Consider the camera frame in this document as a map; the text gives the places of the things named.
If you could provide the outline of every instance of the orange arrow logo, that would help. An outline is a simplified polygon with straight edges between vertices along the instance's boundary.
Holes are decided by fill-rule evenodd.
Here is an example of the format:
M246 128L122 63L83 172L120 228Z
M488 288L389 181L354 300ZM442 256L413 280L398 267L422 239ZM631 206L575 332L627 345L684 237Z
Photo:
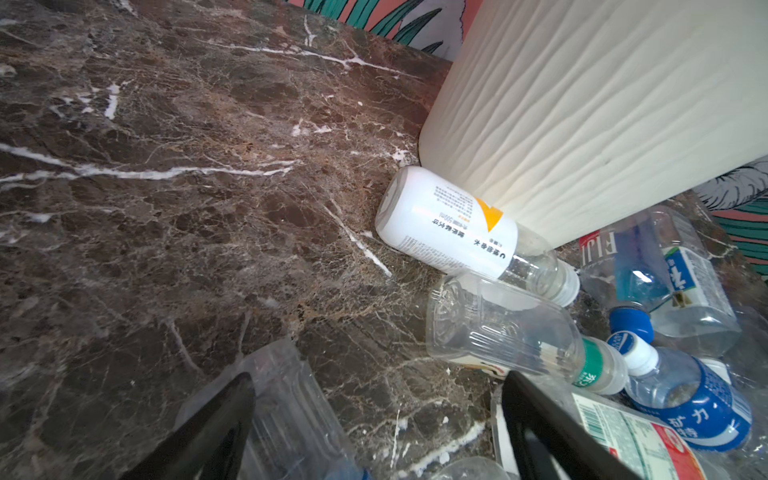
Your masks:
M502 215L504 215L504 212L499 210L496 207L489 207L488 204L479 198L475 197L475 200L478 201L480 204L480 208L482 208L482 213L485 216L485 222L488 224L488 232L493 230L493 227L496 226L498 221L502 218Z

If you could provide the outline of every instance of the textured white surface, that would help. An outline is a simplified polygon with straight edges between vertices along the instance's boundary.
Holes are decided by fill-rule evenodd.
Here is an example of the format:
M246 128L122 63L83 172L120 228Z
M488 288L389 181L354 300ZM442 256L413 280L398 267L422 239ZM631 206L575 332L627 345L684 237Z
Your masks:
M422 165L562 245L768 154L768 2L485 0Z

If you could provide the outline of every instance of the green label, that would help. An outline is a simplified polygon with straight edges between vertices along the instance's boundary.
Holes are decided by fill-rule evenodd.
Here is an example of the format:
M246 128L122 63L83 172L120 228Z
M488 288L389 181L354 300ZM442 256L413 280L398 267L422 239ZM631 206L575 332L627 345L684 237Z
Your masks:
M597 382L603 373L603 354L592 340L582 339L582 341L584 342L584 368L581 369L574 385L589 386Z

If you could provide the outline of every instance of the table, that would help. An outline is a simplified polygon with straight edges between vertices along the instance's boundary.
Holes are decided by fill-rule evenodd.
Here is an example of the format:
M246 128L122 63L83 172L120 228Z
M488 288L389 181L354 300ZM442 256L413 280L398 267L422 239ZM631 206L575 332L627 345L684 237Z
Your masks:
M372 233L447 61L269 2L11 0L0 18L3 478L116 478L283 336L374 478L492 455L495 383L425 351L439 274ZM724 232L674 202L731 299L766 312ZM594 301L571 311L605 337Z

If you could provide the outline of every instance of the blue bottle cap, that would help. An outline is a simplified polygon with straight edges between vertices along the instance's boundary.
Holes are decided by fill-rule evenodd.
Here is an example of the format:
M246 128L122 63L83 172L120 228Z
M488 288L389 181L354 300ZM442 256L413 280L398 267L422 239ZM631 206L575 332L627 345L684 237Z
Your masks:
M643 310L620 306L611 311L611 333L626 330L639 336L647 343L654 341L654 327L650 324L650 315Z

